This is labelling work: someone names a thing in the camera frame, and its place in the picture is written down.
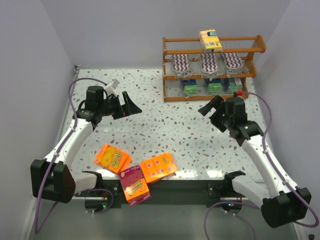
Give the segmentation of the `blue green sponge pack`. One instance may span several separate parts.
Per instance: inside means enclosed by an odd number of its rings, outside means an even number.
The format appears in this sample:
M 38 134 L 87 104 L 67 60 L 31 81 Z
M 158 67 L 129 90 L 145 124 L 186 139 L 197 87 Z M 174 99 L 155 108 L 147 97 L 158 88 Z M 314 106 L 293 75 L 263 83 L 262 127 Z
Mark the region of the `blue green sponge pack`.
M 180 84 L 184 96 L 193 96 L 198 93 L 198 85 L 195 79 L 181 80 Z
M 241 91 L 243 84 L 240 78 L 225 78 L 224 79 L 224 91 L 228 94 Z
M 206 78 L 205 83 L 207 92 L 210 95 L 219 94 L 223 89 L 222 80 L 220 78 L 214 78 L 212 80 Z

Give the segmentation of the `pink grey zigzag sponge pack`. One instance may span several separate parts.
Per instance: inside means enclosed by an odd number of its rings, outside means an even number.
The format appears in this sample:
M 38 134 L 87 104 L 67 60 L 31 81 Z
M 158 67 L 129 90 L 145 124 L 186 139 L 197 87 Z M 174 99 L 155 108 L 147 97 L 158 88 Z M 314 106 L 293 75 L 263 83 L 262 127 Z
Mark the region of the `pink grey zigzag sponge pack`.
M 225 52 L 222 53 L 222 57 L 225 64 L 226 74 L 228 76 L 238 75 L 243 72 L 245 62 L 238 53 Z

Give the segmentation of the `silver scourer pack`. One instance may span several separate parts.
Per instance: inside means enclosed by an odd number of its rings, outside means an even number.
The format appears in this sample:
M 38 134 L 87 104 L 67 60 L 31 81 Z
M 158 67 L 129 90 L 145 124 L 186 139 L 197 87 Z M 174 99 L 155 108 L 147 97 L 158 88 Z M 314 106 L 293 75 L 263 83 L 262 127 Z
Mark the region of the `silver scourer pack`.
M 188 54 L 172 55 L 172 71 L 176 78 L 188 78 L 193 75 Z

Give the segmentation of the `orange Scrub Daddy box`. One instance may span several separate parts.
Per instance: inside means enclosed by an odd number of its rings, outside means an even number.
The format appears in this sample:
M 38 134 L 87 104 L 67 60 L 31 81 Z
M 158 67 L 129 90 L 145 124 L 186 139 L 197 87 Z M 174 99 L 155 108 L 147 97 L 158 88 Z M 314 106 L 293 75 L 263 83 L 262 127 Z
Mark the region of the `orange Scrub Daddy box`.
M 111 145 L 104 144 L 93 162 L 115 174 L 119 174 L 129 167 L 132 158 L 128 153 Z

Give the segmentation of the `yellow sponge pack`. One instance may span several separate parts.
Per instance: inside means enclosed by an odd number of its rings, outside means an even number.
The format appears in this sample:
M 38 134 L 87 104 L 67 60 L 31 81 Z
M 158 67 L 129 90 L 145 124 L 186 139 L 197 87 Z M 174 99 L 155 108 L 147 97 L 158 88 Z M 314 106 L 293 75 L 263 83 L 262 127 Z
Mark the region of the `yellow sponge pack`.
M 215 53 L 223 51 L 223 46 L 218 38 L 215 29 L 200 31 L 199 40 L 205 53 Z

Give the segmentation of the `orange Scrub Mommy box back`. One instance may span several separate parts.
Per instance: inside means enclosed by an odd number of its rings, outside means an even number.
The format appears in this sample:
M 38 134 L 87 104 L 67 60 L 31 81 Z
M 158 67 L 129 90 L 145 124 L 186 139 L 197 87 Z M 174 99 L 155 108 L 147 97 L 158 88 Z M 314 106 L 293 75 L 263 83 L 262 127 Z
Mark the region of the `orange Scrub Mommy box back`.
M 140 168 L 147 184 L 170 177 L 177 171 L 177 166 L 170 152 L 165 152 L 142 161 Z

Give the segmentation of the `pink Scrub Mommy box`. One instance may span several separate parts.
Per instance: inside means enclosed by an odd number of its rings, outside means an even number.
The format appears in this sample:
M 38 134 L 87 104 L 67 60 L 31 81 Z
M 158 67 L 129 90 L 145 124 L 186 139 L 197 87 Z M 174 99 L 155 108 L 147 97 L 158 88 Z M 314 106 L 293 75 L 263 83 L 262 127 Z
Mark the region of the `pink Scrub Mommy box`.
M 130 206 L 151 198 L 148 184 L 139 165 L 119 172 L 119 177 L 125 199 Z

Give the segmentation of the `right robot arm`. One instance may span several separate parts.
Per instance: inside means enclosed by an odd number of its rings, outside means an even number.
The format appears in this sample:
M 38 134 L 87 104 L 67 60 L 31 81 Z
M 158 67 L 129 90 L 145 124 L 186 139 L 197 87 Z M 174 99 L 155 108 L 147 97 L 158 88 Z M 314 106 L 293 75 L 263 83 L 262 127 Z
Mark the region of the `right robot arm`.
M 254 203 L 266 223 L 277 228 L 305 218 L 312 195 L 298 184 L 282 168 L 266 144 L 264 133 L 255 121 L 248 120 L 245 101 L 240 96 L 224 100 L 215 96 L 198 112 L 205 116 L 211 109 L 210 123 L 230 136 L 247 153 L 263 178 L 265 187 L 251 181 L 242 171 L 226 174 L 220 193 L 236 192 Z

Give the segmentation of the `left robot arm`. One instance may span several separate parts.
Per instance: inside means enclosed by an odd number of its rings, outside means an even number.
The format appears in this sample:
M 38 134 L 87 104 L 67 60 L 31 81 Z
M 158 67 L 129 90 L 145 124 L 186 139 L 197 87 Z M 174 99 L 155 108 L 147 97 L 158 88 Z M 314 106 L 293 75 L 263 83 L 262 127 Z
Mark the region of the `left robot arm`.
M 44 159 L 32 162 L 30 174 L 35 198 L 68 203 L 77 193 L 103 187 L 103 178 L 98 172 L 83 171 L 72 175 L 69 168 L 76 154 L 103 117 L 112 116 L 117 120 L 142 113 L 126 91 L 122 92 L 124 104 L 118 95 L 105 94 L 102 86 L 89 86 L 65 135 Z

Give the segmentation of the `orange wooden shelf rack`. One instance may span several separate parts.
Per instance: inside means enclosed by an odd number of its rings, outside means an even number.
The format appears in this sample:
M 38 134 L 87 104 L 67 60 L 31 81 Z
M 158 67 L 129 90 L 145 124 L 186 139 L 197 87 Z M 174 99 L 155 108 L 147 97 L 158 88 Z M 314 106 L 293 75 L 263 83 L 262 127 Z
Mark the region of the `orange wooden shelf rack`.
M 264 53 L 263 37 L 221 37 L 222 47 L 206 50 L 199 38 L 162 39 L 162 89 L 165 102 L 230 98 L 247 91 L 246 80 L 257 75 L 254 55 Z

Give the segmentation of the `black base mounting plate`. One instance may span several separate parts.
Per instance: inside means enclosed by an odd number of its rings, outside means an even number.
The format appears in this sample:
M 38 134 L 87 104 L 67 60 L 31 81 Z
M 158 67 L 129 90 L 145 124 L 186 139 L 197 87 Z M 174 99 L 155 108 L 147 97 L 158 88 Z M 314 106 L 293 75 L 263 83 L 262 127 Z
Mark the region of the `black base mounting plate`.
M 84 191 L 86 210 L 103 208 L 121 208 L 127 205 L 124 191 L 119 180 L 105 180 L 104 188 L 113 194 L 100 191 Z M 223 199 L 237 199 L 241 195 L 233 190 L 222 190 L 223 180 L 160 180 L 148 186 L 151 198 L 141 202 L 142 205 L 201 205 L 210 207 Z

